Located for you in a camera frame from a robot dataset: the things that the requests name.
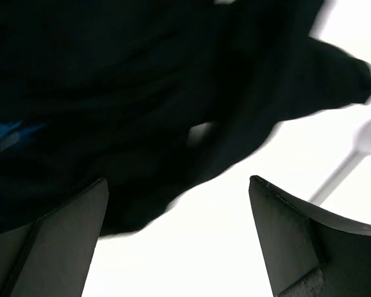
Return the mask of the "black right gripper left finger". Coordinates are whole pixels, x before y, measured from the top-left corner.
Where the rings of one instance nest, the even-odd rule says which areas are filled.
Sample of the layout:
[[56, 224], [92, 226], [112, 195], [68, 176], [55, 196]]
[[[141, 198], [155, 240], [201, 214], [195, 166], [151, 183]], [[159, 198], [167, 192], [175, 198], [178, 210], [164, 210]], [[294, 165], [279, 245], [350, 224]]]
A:
[[35, 221], [0, 225], [0, 296], [81, 296], [108, 196], [99, 179]]

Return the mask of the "black t shirt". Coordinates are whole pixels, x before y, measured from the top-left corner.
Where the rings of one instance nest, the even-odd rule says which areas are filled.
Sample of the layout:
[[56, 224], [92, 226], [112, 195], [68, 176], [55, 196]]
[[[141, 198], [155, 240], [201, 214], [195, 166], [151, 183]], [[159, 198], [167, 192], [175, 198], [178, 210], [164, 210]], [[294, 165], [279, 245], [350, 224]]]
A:
[[371, 68], [310, 35], [323, 1], [0, 1], [0, 233], [99, 178], [141, 230], [281, 121], [363, 104]]

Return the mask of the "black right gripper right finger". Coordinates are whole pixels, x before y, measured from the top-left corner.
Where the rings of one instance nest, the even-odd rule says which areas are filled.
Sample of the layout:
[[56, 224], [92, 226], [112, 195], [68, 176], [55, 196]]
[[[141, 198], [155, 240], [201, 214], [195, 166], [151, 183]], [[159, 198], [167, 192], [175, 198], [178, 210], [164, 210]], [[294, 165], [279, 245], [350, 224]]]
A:
[[273, 296], [371, 297], [371, 225], [259, 176], [249, 197]]

